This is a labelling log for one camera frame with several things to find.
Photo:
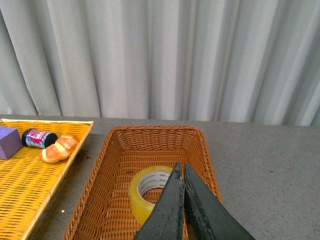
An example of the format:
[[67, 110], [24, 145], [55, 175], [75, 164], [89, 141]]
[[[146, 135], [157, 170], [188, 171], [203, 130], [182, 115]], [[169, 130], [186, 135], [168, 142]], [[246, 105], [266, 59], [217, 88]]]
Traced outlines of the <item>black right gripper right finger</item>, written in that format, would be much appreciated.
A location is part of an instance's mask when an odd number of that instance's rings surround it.
[[195, 170], [184, 164], [186, 222], [197, 240], [253, 240], [229, 214]]

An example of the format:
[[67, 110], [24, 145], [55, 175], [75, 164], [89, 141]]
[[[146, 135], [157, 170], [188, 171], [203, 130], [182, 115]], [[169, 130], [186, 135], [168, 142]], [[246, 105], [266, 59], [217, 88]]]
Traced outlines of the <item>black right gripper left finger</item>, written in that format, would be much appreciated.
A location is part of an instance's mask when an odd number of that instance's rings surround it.
[[181, 164], [177, 162], [135, 240], [181, 240], [184, 226], [185, 185]]

